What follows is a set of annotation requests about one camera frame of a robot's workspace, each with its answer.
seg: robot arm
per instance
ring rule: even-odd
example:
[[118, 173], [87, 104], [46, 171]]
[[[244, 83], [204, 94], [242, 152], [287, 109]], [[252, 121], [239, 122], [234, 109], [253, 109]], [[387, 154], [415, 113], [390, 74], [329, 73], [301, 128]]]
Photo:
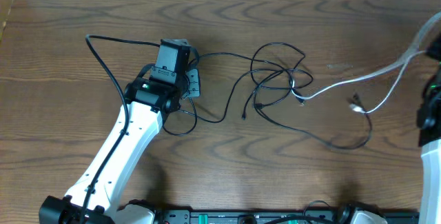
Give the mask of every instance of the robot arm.
[[[135, 80], [126, 86], [124, 99], [127, 102], [130, 122], [125, 136], [99, 174], [94, 190], [90, 190], [86, 210], [87, 223], [113, 223], [115, 220], [121, 220], [116, 212], [119, 201], [143, 151], [159, 133], [168, 114], [180, 109], [181, 97], [199, 96], [197, 63], [188, 66], [190, 50], [195, 53], [198, 61], [197, 52], [186, 40], [161, 40], [156, 64], [146, 65]], [[148, 70], [151, 70], [150, 77], [144, 79]], [[187, 74], [192, 75], [192, 82]], [[40, 223], [74, 223], [80, 219], [80, 210], [93, 177], [121, 135], [124, 125], [125, 111], [121, 106], [114, 128], [89, 168], [66, 192], [63, 199], [47, 197], [40, 208]], [[150, 223], [154, 213], [143, 208], [142, 215], [136, 216], [143, 216], [142, 221]]]
[[[152, 107], [148, 105], [132, 102], [128, 108], [130, 124], [127, 133], [100, 174], [88, 204], [89, 210], [94, 210], [97, 206], [102, 207], [104, 214], [111, 218], [115, 217], [119, 200], [135, 165], [163, 124], [161, 113], [151, 111]], [[124, 109], [121, 107], [115, 126], [95, 159], [80, 179], [66, 192], [65, 196], [70, 196], [72, 204], [82, 206], [88, 185], [123, 129], [124, 119]]]

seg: cable connector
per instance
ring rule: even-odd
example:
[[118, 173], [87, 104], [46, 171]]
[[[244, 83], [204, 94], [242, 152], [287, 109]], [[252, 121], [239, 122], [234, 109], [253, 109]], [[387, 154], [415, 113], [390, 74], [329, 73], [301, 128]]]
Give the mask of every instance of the cable connector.
[[304, 100], [304, 99], [301, 99], [300, 97], [298, 97], [298, 96], [303, 96], [303, 95], [302, 95], [301, 93], [299, 93], [297, 90], [292, 90], [292, 92], [295, 93], [294, 96], [296, 97], [297, 101], [298, 101], [302, 106], [304, 106], [304, 105], [305, 105], [305, 100]]
[[352, 96], [350, 102], [351, 104], [349, 104], [349, 107], [352, 111], [366, 114], [365, 108], [363, 107], [363, 104], [361, 104], [360, 96], [358, 96], [357, 93]]
[[355, 103], [351, 103], [351, 104], [349, 105], [349, 107], [350, 107], [351, 110], [354, 111], [354, 112], [359, 112], [359, 113], [362, 113], [362, 114], [366, 114], [365, 110], [363, 110], [362, 107], [356, 105]]

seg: wooden table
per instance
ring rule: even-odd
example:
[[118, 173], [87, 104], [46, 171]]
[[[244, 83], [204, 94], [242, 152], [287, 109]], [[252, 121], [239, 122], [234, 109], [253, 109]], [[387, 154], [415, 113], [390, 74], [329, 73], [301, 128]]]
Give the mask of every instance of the wooden table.
[[[159, 42], [185, 38], [201, 54], [253, 55], [284, 41], [305, 51], [309, 94], [330, 83], [381, 68], [405, 51], [416, 31], [439, 11], [440, 0], [15, 0], [0, 46], [0, 222], [37, 222], [47, 195], [62, 197], [112, 129], [121, 105], [114, 86], [85, 44], [86, 34]], [[124, 86], [157, 49], [94, 41]], [[298, 55], [282, 47], [261, 59], [286, 66]], [[243, 104], [253, 89], [239, 83], [225, 121], [198, 122], [184, 137], [161, 132], [142, 155], [122, 203], [145, 198], [155, 205], [194, 209], [301, 209], [313, 200], [346, 200], [383, 208], [418, 209], [422, 193], [416, 110], [436, 63], [410, 65], [390, 100], [372, 114], [367, 147], [337, 152], [277, 128]], [[200, 64], [201, 116], [218, 118], [235, 80], [249, 62], [212, 57]], [[338, 144], [362, 139], [364, 118], [348, 108], [357, 92], [370, 108], [397, 72], [336, 88], [301, 107], [290, 97], [268, 108], [271, 117]], [[282, 79], [278, 83], [285, 85]], [[275, 99], [282, 92], [263, 92]], [[191, 127], [170, 116], [173, 131]]]

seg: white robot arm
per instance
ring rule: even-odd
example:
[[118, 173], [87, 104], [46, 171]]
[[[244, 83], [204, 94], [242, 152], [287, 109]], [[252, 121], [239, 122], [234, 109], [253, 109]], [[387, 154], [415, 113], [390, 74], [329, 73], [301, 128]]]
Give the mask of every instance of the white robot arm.
[[[130, 124], [127, 133], [100, 174], [88, 204], [89, 210], [94, 210], [97, 206], [103, 207], [104, 214], [112, 219], [115, 218], [119, 200], [135, 165], [163, 124], [161, 113], [151, 111], [152, 107], [146, 104], [132, 102], [128, 108]], [[83, 205], [92, 177], [118, 138], [123, 129], [124, 120], [124, 109], [121, 106], [115, 126], [95, 159], [83, 176], [66, 192], [65, 196], [71, 196], [72, 204]]]
[[424, 168], [420, 224], [441, 223], [441, 139], [422, 146]]

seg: black cable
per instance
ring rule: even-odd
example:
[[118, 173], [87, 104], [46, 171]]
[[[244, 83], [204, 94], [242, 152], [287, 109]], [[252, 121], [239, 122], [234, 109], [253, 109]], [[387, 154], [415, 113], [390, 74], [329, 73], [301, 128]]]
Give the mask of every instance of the black cable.
[[[305, 73], [305, 74], [308, 74], [308, 75], [311, 77], [311, 81], [308, 82], [308, 83], [306, 83], [305, 85], [309, 85], [309, 84], [312, 82], [312, 79], [313, 79], [313, 78], [312, 78], [312, 75], [310, 75], [308, 72], [305, 72], [304, 70], [300, 70], [300, 69], [295, 69], [295, 70], [296, 70], [296, 71], [299, 71], [299, 72], [303, 72], [303, 73]], [[270, 71], [270, 72], [274, 72], [274, 73], [280, 73], [280, 72], [283, 72], [283, 70], [275, 70], [275, 69], [255, 69], [255, 70], [251, 70], [251, 71], [248, 71], [248, 72], [242, 74], [242, 75], [236, 80], [236, 82], [235, 82], [234, 85], [233, 85], [232, 91], [229, 93], [229, 97], [228, 97], [228, 100], [227, 100], [227, 104], [226, 104], [226, 106], [225, 106], [225, 110], [224, 110], [223, 115], [222, 115], [222, 118], [221, 118], [220, 120], [217, 120], [217, 121], [210, 121], [210, 120], [208, 120], [208, 119], [205, 119], [205, 118], [203, 118], [203, 117], [197, 116], [197, 115], [195, 115], [195, 114], [193, 114], [193, 113], [191, 113], [191, 112], [188, 112], [188, 111], [186, 111], [186, 110], [179, 110], [179, 112], [183, 112], [183, 113], [189, 114], [189, 115], [191, 115], [191, 116], [197, 116], [197, 118], [199, 118], [199, 119], [201, 119], [201, 120], [203, 120], [203, 121], [206, 121], [206, 122], [208, 122], [208, 123], [220, 123], [220, 122], [222, 122], [222, 121], [225, 119], [225, 117], [227, 116], [227, 111], [228, 111], [229, 102], [231, 101], [231, 98], [232, 98], [233, 93], [234, 93], [234, 89], [236, 89], [236, 86], [237, 86], [237, 84], [239, 83], [239, 81], [240, 81], [243, 77], [247, 76], [248, 74], [252, 74], [252, 73], [255, 73], [255, 72], [268, 72], [268, 71]], [[299, 89], [299, 88], [303, 88], [303, 87], [304, 87], [304, 85], [301, 85], [301, 86], [297, 86], [296, 88], [292, 88], [292, 89]]]
[[194, 114], [193, 114], [193, 116], [194, 116], [194, 124], [193, 124], [193, 127], [192, 127], [190, 130], [188, 130], [188, 131], [186, 131], [186, 132], [184, 132], [184, 133], [181, 133], [181, 134], [175, 134], [175, 133], [170, 132], [169, 130], [167, 130], [167, 128], [165, 128], [165, 126], [163, 125], [163, 129], [164, 129], [164, 131], [166, 131], [168, 134], [171, 134], [171, 135], [174, 135], [174, 136], [184, 136], [184, 135], [187, 135], [187, 134], [191, 133], [191, 132], [194, 130], [194, 128], [196, 127], [196, 125], [198, 124], [198, 114], [196, 113], [196, 107], [194, 106], [194, 103], [193, 103], [193, 100], [192, 100], [191, 97], [189, 97], [188, 100], [189, 100], [190, 103], [192, 104], [193, 111], [194, 111]]
[[136, 77], [140, 77], [140, 78], [144, 77], [144, 75], [145, 75], [150, 69], [152, 69], [152, 67], [154, 67], [154, 64], [147, 64], [147, 65], [144, 65], [143, 69], [141, 69], [141, 71], [138, 73], [138, 76], [136, 76]]
[[[260, 108], [260, 106], [256, 103], [256, 97], [257, 97], [257, 93], [258, 93], [258, 91], [262, 88], [262, 84], [264, 84], [264, 83], [267, 82], [268, 80], [271, 80], [271, 79], [274, 77], [275, 74], [276, 74], [276, 73], [274, 72], [274, 73], [272, 73], [271, 75], [269, 75], [268, 77], [266, 77], [265, 79], [263, 79], [263, 80], [262, 80], [262, 81], [256, 86], [256, 90], [255, 90], [256, 92], [254, 93], [254, 99], [253, 99], [254, 109], [255, 109], [255, 111], [256, 111], [261, 117], [263, 117], [265, 120], [267, 120], [267, 121], [273, 123], [274, 125], [277, 125], [278, 127], [286, 128], [286, 129], [288, 129], [288, 130], [293, 130], [293, 131], [296, 131], [296, 132], [302, 132], [302, 133], [304, 133], [304, 134], [307, 134], [307, 135], [311, 136], [312, 138], [315, 138], [316, 140], [320, 141], [323, 145], [326, 145], [326, 146], [329, 147], [329, 148], [333, 148], [333, 149], [337, 149], [337, 150], [355, 150], [355, 149], [358, 149], [358, 148], [360, 148], [360, 147], [366, 145], [366, 143], [371, 139], [371, 137], [372, 137], [372, 131], [373, 131], [373, 126], [372, 126], [371, 118], [369, 117], [369, 115], [368, 115], [367, 113], [364, 113], [363, 115], [366, 117], [367, 123], [368, 123], [368, 125], [369, 125], [368, 135], [367, 135], [367, 137], [364, 139], [363, 142], [361, 142], [361, 143], [359, 143], [359, 144], [355, 144], [355, 145], [334, 145], [333, 143], [328, 142], [328, 141], [326, 141], [326, 140], [320, 138], [319, 136], [316, 136], [315, 134], [312, 134], [311, 132], [308, 132], [308, 131], [306, 131], [306, 130], [301, 130], [301, 129], [298, 129], [298, 128], [291, 128], [291, 127], [289, 127], [289, 126], [286, 126], [286, 125], [280, 124], [280, 123], [274, 121], [273, 119], [269, 118], [269, 117], [263, 112], [262, 108]], [[354, 96], [354, 101], [356, 101], [357, 105], [360, 106], [360, 107], [366, 112], [365, 107], [363, 106], [363, 104], [361, 103], [360, 99], [358, 98], [358, 95], [355, 95], [355, 96]]]
[[312, 205], [315, 205], [315, 204], [317, 204], [317, 203], [325, 204], [325, 205], [328, 207], [329, 211], [332, 212], [332, 219], [334, 220], [334, 216], [335, 216], [336, 213], [332, 210], [332, 207], [331, 207], [327, 202], [322, 201], [322, 200], [316, 200], [316, 201], [312, 201], [312, 202], [310, 202], [310, 203], [308, 204], [308, 206], [303, 210], [303, 216], [306, 216], [306, 212], [307, 212], [308, 208], [310, 208]]
[[88, 209], [88, 204], [89, 204], [90, 196], [91, 196], [92, 192], [95, 189], [95, 184], [98, 181], [98, 178], [99, 178], [100, 174], [102, 173], [105, 165], [107, 164], [107, 162], [109, 161], [110, 157], [113, 155], [113, 153], [115, 152], [115, 150], [118, 147], [119, 143], [121, 142], [121, 140], [123, 139], [124, 135], [126, 134], [127, 128], [129, 126], [129, 120], [130, 120], [129, 110], [127, 108], [127, 103], [125, 102], [123, 90], [121, 89], [121, 87], [120, 87], [118, 81], [116, 80], [115, 76], [112, 74], [112, 72], [110, 72], [109, 68], [106, 66], [104, 61], [100, 58], [98, 53], [93, 48], [92, 44], [90, 43], [90, 39], [103, 39], [103, 40], [108, 40], [108, 41], [116, 41], [116, 42], [131, 43], [131, 44], [141, 44], [141, 45], [152, 45], [152, 46], [159, 47], [158, 44], [150, 43], [150, 42], [129, 41], [129, 40], [124, 40], [124, 39], [116, 39], [116, 38], [104, 37], [104, 36], [93, 35], [93, 34], [88, 34], [85, 37], [85, 42], [87, 43], [87, 45], [88, 45], [88, 47], [90, 49], [90, 52], [92, 52], [92, 54], [95, 56], [96, 60], [100, 63], [100, 65], [103, 67], [103, 69], [105, 70], [107, 75], [109, 75], [110, 80], [112, 80], [113, 84], [116, 87], [116, 90], [118, 91], [118, 95], [121, 98], [121, 102], [123, 103], [125, 121], [124, 121], [124, 127], [121, 130], [120, 135], [116, 139], [115, 144], [112, 146], [112, 148], [110, 149], [109, 153], [104, 158], [103, 162], [101, 163], [101, 165], [99, 166], [98, 170], [96, 171], [96, 173], [95, 173], [95, 175], [94, 175], [94, 177], [92, 179], [92, 182], [88, 186], [88, 191], [86, 192], [86, 195], [85, 195], [85, 198], [84, 198], [83, 207], [81, 208], [81, 211], [80, 211], [80, 223], [81, 224], [83, 224], [85, 222], [85, 213], [86, 213], [86, 211]]
[[[295, 51], [299, 52], [299, 53], [302, 55], [302, 57], [299, 59], [299, 61], [295, 64], [295, 66], [294, 66], [293, 68], [289, 68], [289, 69], [284, 68], [284, 67], [282, 67], [281, 65], [278, 65], [277, 63], [274, 63], [274, 62], [271, 62], [271, 61], [255, 59], [256, 56], [257, 56], [257, 54], [258, 54], [263, 48], [265, 48], [265, 47], [267, 47], [267, 46], [269, 46], [269, 45], [285, 45], [285, 46], [288, 46], [288, 47], [290, 47], [290, 48], [293, 48]], [[358, 148], [360, 148], [360, 147], [366, 145], [366, 143], [371, 139], [372, 132], [373, 132], [373, 126], [372, 126], [372, 122], [371, 122], [371, 119], [370, 119], [370, 117], [369, 117], [368, 114], [364, 114], [364, 116], [365, 116], [365, 118], [366, 118], [366, 120], [367, 120], [367, 123], [368, 123], [368, 125], [369, 125], [368, 135], [367, 135], [367, 137], [364, 139], [364, 141], [363, 141], [363, 142], [360, 142], [360, 143], [358, 143], [358, 144], [355, 144], [355, 145], [343, 146], [343, 145], [334, 145], [333, 143], [328, 142], [328, 141], [326, 141], [326, 140], [320, 138], [319, 136], [316, 136], [315, 134], [312, 134], [311, 132], [308, 132], [308, 131], [306, 131], [306, 130], [301, 130], [301, 129], [298, 129], [298, 128], [292, 128], [292, 127], [289, 127], [289, 126], [287, 126], [287, 125], [283, 125], [283, 124], [281, 124], [281, 123], [279, 123], [279, 122], [277, 122], [277, 121], [275, 121], [275, 120], [269, 118], [269, 117], [263, 112], [263, 108], [264, 108], [264, 107], [271, 106], [271, 105], [275, 105], [275, 104], [277, 104], [277, 103], [280, 103], [282, 100], [284, 100], [287, 96], [289, 96], [289, 93], [291, 92], [291, 90], [296, 90], [296, 89], [304, 88], [304, 87], [308, 86], [309, 84], [311, 84], [312, 81], [314, 80], [314, 78], [312, 77], [312, 75], [310, 75], [310, 73], [305, 72], [304, 70], [299, 70], [299, 69], [297, 69], [298, 65], [299, 65], [300, 62], [306, 57], [306, 55], [305, 55], [304, 52], [302, 52], [302, 51], [299, 50], [298, 48], [294, 47], [293, 45], [290, 45], [290, 44], [288, 44], [288, 43], [281, 43], [281, 42], [268, 43], [268, 44], [265, 44], [265, 45], [261, 46], [261, 47], [260, 47], [260, 48], [254, 53], [254, 55], [253, 55], [252, 58], [249, 58], [249, 57], [246, 57], [246, 56], [243, 56], [243, 55], [239, 55], [239, 54], [230, 53], [230, 52], [215, 52], [215, 53], [209, 53], [209, 54], [200, 55], [200, 58], [199, 58], [199, 59], [202, 59], [202, 58], [204, 58], [204, 57], [216, 56], [216, 55], [229, 55], [229, 56], [233, 56], [233, 57], [238, 57], [238, 58], [242, 58], [242, 59], [250, 60], [250, 61], [251, 61], [251, 65], [250, 65], [250, 68], [251, 68], [251, 69], [252, 69], [252, 63], [253, 63], [253, 62], [261, 62], [261, 63], [268, 63], [268, 64], [271, 64], [271, 65], [278, 66], [279, 68], [281, 68], [281, 70], [270, 70], [270, 69], [263, 69], [263, 70], [259, 70], [259, 69], [257, 69], [257, 70], [250, 70], [249, 72], [246, 72], [246, 73], [244, 73], [242, 76], [240, 76], [239, 79], [238, 79], [238, 80], [235, 82], [235, 84], [233, 85], [232, 91], [230, 92], [229, 98], [228, 98], [228, 100], [227, 100], [227, 105], [225, 106], [225, 110], [224, 110], [223, 116], [222, 116], [222, 118], [221, 118], [220, 120], [218, 120], [218, 121], [211, 121], [211, 120], [205, 119], [205, 118], [203, 118], [203, 117], [198, 116], [197, 114], [193, 114], [193, 113], [188, 112], [188, 111], [186, 111], [186, 110], [179, 110], [180, 112], [184, 112], [184, 113], [189, 114], [189, 115], [191, 115], [191, 116], [195, 116], [196, 118], [198, 118], [198, 119], [200, 119], [200, 120], [202, 120], [202, 121], [206, 121], [206, 122], [208, 122], [208, 123], [220, 123], [221, 121], [223, 121], [223, 120], [225, 119], [225, 116], [226, 116], [226, 114], [227, 114], [227, 109], [228, 109], [228, 106], [229, 106], [229, 102], [230, 102], [230, 100], [231, 100], [231, 97], [232, 97], [232, 95], [233, 95], [233, 91], [234, 91], [234, 89], [235, 89], [237, 83], [238, 83], [238, 82], [239, 82], [239, 81], [240, 81], [245, 75], [247, 75], [247, 74], [251, 74], [252, 79], [253, 79], [254, 83], [256, 84], [256, 87], [254, 88], [253, 92], [250, 94], [250, 96], [248, 97], [247, 101], [245, 102], [245, 105], [244, 105], [244, 108], [243, 108], [243, 114], [242, 114], [242, 118], [243, 118], [243, 119], [246, 118], [246, 108], [247, 108], [247, 104], [249, 103], [249, 101], [251, 100], [251, 98], [254, 96], [254, 99], [253, 99], [253, 106], [254, 106], [254, 109], [255, 109], [255, 111], [256, 111], [261, 117], [263, 117], [265, 120], [269, 121], [270, 123], [273, 123], [274, 125], [277, 125], [278, 127], [286, 128], [286, 129], [288, 129], [288, 130], [292, 130], [292, 131], [295, 131], [295, 132], [301, 132], [301, 133], [303, 133], [303, 134], [309, 135], [310, 137], [312, 137], [312, 138], [314, 138], [314, 139], [317, 139], [318, 141], [320, 141], [322, 144], [326, 145], [326, 146], [329, 147], [329, 148], [333, 148], [333, 149], [337, 149], [337, 150], [355, 150], [355, 149], [358, 149]], [[195, 60], [196, 60], [196, 59], [193, 59], [192, 61], [190, 61], [189, 64], [190, 64], [190, 65], [193, 64], [193, 62], [195, 62]], [[260, 72], [260, 71], [270, 71], [270, 72], [272, 72], [272, 73], [271, 73], [268, 77], [266, 77], [265, 79], [263, 79], [263, 80], [259, 83], [259, 82], [257, 82], [257, 81], [255, 80], [253, 73], [255, 73], [255, 72]], [[293, 74], [294, 72], [301, 72], [301, 73], [303, 73], [303, 74], [306, 74], [307, 76], [309, 76], [309, 78], [310, 78], [311, 80], [310, 80], [308, 83], [304, 84], [304, 85], [296, 86], [296, 87], [274, 88], [274, 87], [267, 87], [267, 86], [264, 86], [265, 83], [267, 83], [268, 81], [270, 81], [270, 80], [272, 80], [272, 79], [278, 77], [278, 76], [281, 75], [283, 72], [286, 72], [286, 73], [288, 74], [288, 83], [289, 83], [290, 86], [292, 86], [292, 83], [293, 83], [293, 81], [294, 81], [294, 80], [293, 80], [293, 77], [292, 77], [292, 74]], [[274, 101], [274, 102], [272, 102], [272, 103], [266, 103], [266, 104], [264, 104], [264, 103], [257, 103], [257, 102], [256, 102], [256, 97], [257, 97], [258, 91], [259, 91], [261, 88], [264, 88], [264, 89], [266, 89], [266, 90], [287, 90], [287, 93], [286, 93], [281, 99], [279, 99], [279, 100], [277, 100], [277, 101]], [[364, 107], [362, 106], [362, 104], [361, 104], [360, 102], [358, 102], [357, 105], [359, 105], [360, 107], [362, 107], [362, 108], [364, 109]]]
[[283, 218], [278, 218], [273, 221], [268, 221], [265, 224], [279, 224], [279, 223], [284, 223], [286, 221], [315, 221], [316, 223], [338, 224], [337, 222], [329, 221], [323, 218], [317, 218], [312, 216], [297, 216], [297, 215], [290, 215]]
[[198, 50], [197, 50], [196, 48], [191, 47], [191, 48], [190, 48], [190, 51], [193, 52], [195, 58], [194, 58], [192, 61], [190, 61], [190, 63], [188, 63], [188, 67], [187, 67], [187, 71], [188, 71], [188, 72], [189, 72], [190, 70], [193, 70], [194, 68], [196, 68], [196, 67], [198, 66], [198, 64], [199, 64], [199, 60], [200, 60], [200, 58], [201, 58], [201, 57], [199, 56], [199, 52], [198, 52]]

